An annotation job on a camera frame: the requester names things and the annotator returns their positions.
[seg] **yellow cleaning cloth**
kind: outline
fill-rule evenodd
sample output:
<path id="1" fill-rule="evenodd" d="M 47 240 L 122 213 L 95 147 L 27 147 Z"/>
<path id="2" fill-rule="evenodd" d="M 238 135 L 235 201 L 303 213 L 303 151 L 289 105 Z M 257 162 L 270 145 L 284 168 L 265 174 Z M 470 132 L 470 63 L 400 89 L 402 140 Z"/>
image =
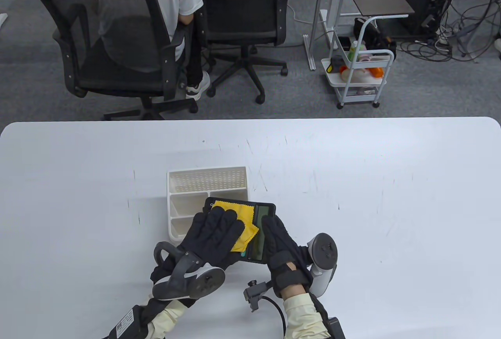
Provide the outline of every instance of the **yellow cleaning cloth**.
<path id="1" fill-rule="evenodd" d="M 252 220 L 254 219 L 254 207 L 222 201 L 215 201 L 214 206 L 222 207 L 224 208 L 224 210 L 234 210 L 236 212 L 237 218 L 243 221 L 243 224 L 245 224 L 245 229 L 243 230 L 242 235 L 238 238 L 231 251 L 240 253 L 245 252 L 249 242 L 259 232 L 259 228 L 252 224 Z"/>

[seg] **black phone case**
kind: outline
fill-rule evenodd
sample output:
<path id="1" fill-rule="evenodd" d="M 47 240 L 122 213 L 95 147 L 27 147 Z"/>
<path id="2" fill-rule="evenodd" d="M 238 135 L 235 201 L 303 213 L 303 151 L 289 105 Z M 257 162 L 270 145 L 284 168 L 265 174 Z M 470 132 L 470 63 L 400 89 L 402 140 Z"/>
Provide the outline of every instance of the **black phone case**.
<path id="1" fill-rule="evenodd" d="M 252 219 L 252 223 L 256 225 L 256 221 L 258 219 L 258 216 L 256 215 L 258 212 L 258 207 L 259 206 L 268 206 L 270 208 L 270 212 L 268 213 L 268 216 L 274 216 L 275 211 L 277 210 L 277 207 L 273 203 L 257 203 L 257 202 L 249 202 L 249 201 L 238 201 L 236 199 L 225 199 L 225 198 L 218 198 L 218 197 L 208 197 L 205 200 L 205 206 L 204 206 L 204 212 L 207 213 L 211 210 L 213 207 L 213 204 L 215 201 L 222 201 L 222 202 L 229 202 L 229 203 L 237 203 L 240 205 L 247 205 L 247 206 L 253 206 L 254 207 L 254 218 Z M 268 259 L 266 258 L 266 255 L 263 254 L 263 258 L 261 260 L 252 258 L 252 249 L 254 249 L 254 241 L 256 241 L 257 236 L 254 237 L 249 244 L 247 245 L 247 248 L 245 249 L 245 256 L 242 257 L 241 260 L 244 262 L 253 262 L 253 263 L 260 263 L 260 264 L 266 264 L 268 262 Z"/>

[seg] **chair base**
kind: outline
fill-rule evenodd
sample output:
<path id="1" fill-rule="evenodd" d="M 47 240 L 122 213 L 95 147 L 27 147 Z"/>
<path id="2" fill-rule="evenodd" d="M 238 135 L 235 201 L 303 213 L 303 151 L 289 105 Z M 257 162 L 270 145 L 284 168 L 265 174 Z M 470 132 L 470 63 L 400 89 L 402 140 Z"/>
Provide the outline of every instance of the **chair base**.
<path id="1" fill-rule="evenodd" d="M 183 99 L 177 101 L 164 101 L 162 103 L 152 103 L 150 97 L 142 97 L 142 108 L 124 110 L 122 112 L 107 113 L 103 116 L 105 121 L 112 119 L 122 119 L 124 117 L 135 117 L 135 120 L 163 120 L 161 112 L 168 110 L 182 110 L 188 108 L 191 113 L 198 112 L 198 105 L 195 99 Z"/>
<path id="2" fill-rule="evenodd" d="M 207 96 L 213 97 L 216 95 L 216 87 L 225 81 L 227 78 L 235 74 L 240 69 L 247 70 L 250 78 L 259 90 L 259 95 L 256 97 L 256 103 L 263 104 L 265 102 L 265 88 L 261 84 L 261 81 L 254 70 L 254 65 L 260 65 L 264 67 L 281 67 L 280 74 L 286 76 L 288 74 L 287 63 L 281 60 L 274 60 L 272 58 L 260 58 L 249 56 L 249 46 L 243 46 L 240 48 L 240 56 L 232 56 L 224 53 L 211 53 L 209 56 L 209 63 L 215 63 L 214 59 L 217 58 L 223 61 L 233 62 L 233 65 L 229 67 L 223 74 L 221 74 L 215 81 L 212 82 L 212 87 L 207 90 Z"/>

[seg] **orange object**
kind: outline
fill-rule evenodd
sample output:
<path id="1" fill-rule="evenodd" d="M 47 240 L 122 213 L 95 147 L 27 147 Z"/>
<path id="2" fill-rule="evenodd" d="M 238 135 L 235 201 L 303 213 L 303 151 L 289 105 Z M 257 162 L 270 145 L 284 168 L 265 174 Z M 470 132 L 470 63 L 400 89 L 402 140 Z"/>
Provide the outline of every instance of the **orange object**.
<path id="1" fill-rule="evenodd" d="M 383 78 L 384 76 L 384 70 L 381 67 L 369 67 L 367 70 L 374 78 Z"/>

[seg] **black pants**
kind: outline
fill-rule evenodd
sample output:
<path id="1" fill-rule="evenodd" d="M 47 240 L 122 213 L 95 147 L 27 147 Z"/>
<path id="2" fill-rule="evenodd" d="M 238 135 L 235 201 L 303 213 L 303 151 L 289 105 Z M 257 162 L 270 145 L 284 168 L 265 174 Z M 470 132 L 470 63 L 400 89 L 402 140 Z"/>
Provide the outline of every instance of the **black pants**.
<path id="1" fill-rule="evenodd" d="M 190 24 L 191 35 L 184 38 L 184 47 L 189 48 L 189 61 L 186 65 L 186 78 L 188 86 L 196 86 L 202 81 L 202 46 L 198 40 L 196 21 Z"/>

